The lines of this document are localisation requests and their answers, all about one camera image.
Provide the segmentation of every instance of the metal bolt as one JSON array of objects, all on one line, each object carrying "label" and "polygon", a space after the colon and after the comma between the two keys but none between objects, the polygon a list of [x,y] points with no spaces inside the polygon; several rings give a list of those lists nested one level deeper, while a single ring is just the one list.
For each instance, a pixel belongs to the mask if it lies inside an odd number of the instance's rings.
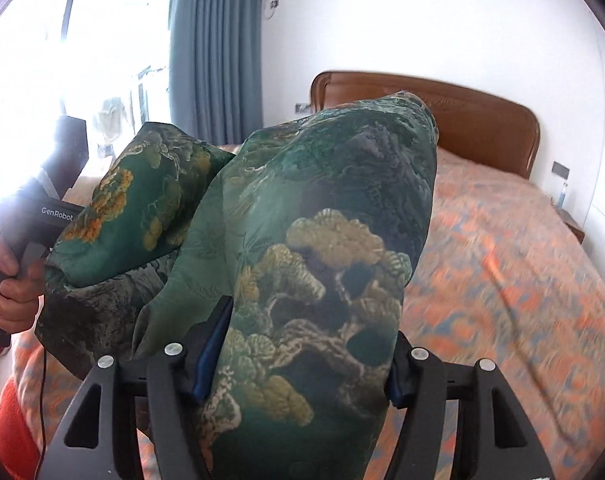
[{"label": "metal bolt", "polygon": [[411,356],[418,361],[424,361],[429,357],[429,352],[424,348],[416,347],[411,351]]},{"label": "metal bolt", "polygon": [[98,367],[99,368],[108,368],[109,366],[111,366],[115,362],[116,362],[116,360],[111,355],[103,355],[98,360]]},{"label": "metal bolt", "polygon": [[486,372],[493,372],[495,363],[491,359],[480,359],[480,368]]},{"label": "metal bolt", "polygon": [[169,343],[165,346],[165,354],[167,355],[178,355],[182,352],[182,345],[180,343]]}]

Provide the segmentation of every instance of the wooden bedside table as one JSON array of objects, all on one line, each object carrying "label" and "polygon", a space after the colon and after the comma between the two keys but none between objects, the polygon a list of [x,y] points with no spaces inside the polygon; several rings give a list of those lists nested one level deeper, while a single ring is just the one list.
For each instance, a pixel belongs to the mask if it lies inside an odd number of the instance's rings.
[{"label": "wooden bedside table", "polygon": [[560,215],[560,218],[562,218],[562,221],[569,228],[569,230],[575,235],[575,237],[578,239],[578,241],[580,243],[582,243],[583,240],[585,239],[585,232],[582,231],[582,229],[580,229],[578,227],[578,224],[576,224],[575,220],[573,220],[573,218],[571,218],[571,215],[569,213],[567,213],[564,209],[557,209],[557,213]]}]

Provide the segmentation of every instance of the gray switch plate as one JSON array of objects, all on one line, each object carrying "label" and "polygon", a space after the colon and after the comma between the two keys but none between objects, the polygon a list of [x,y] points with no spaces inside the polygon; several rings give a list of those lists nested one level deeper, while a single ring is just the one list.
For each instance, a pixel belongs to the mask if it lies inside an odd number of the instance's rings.
[{"label": "gray switch plate", "polygon": [[311,105],[309,103],[296,103],[296,114],[308,115],[311,113]]},{"label": "gray switch plate", "polygon": [[551,173],[557,174],[557,176],[561,176],[563,179],[569,178],[569,168],[563,166],[559,162],[553,161],[553,167],[551,168]]}]

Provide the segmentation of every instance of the wooden headboard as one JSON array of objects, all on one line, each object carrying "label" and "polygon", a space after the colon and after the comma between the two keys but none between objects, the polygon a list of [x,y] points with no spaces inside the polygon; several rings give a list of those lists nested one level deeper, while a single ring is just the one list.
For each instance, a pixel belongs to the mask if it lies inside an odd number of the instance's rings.
[{"label": "wooden headboard", "polygon": [[314,111],[408,90],[435,117],[438,145],[463,158],[529,178],[540,125],[524,106],[429,79],[366,72],[323,72],[311,84]]}]

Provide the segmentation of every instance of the blue-gray curtain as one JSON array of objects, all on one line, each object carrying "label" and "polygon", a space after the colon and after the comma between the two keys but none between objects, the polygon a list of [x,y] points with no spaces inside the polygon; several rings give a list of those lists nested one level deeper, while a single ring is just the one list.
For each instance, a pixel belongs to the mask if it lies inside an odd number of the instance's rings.
[{"label": "blue-gray curtain", "polygon": [[172,123],[212,144],[262,127],[260,0],[173,0]]}]

